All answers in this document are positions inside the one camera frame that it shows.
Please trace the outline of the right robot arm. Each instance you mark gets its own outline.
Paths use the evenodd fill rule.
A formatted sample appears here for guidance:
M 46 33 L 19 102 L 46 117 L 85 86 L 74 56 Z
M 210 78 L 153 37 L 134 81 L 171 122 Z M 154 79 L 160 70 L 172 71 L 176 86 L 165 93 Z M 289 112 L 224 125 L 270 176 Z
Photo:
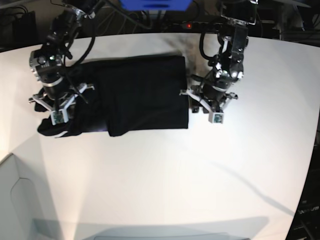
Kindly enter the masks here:
M 39 104 L 58 112 L 61 101 L 71 94 L 79 94 L 71 80 L 65 60 L 73 58 L 70 48 L 85 20 L 94 23 L 94 17 L 105 4 L 102 0 L 63 0 L 63 12 L 52 21 L 41 48 L 30 54 L 29 66 L 42 90 L 36 95 Z

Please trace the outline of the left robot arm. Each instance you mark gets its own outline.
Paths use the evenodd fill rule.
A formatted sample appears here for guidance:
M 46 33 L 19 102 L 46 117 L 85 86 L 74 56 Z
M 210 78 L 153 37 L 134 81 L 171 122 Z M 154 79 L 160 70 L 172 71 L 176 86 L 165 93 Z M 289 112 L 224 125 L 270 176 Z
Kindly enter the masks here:
M 220 0 L 220 16 L 206 25 L 199 39 L 200 55 L 211 68 L 205 76 L 191 75 L 193 85 L 181 91 L 190 98 L 193 113 L 222 115 L 224 108 L 238 95 L 229 88 L 244 77 L 244 52 L 249 43 L 249 25 L 257 21 L 257 0 Z M 220 44 L 217 54 L 205 53 L 206 34 L 216 32 Z

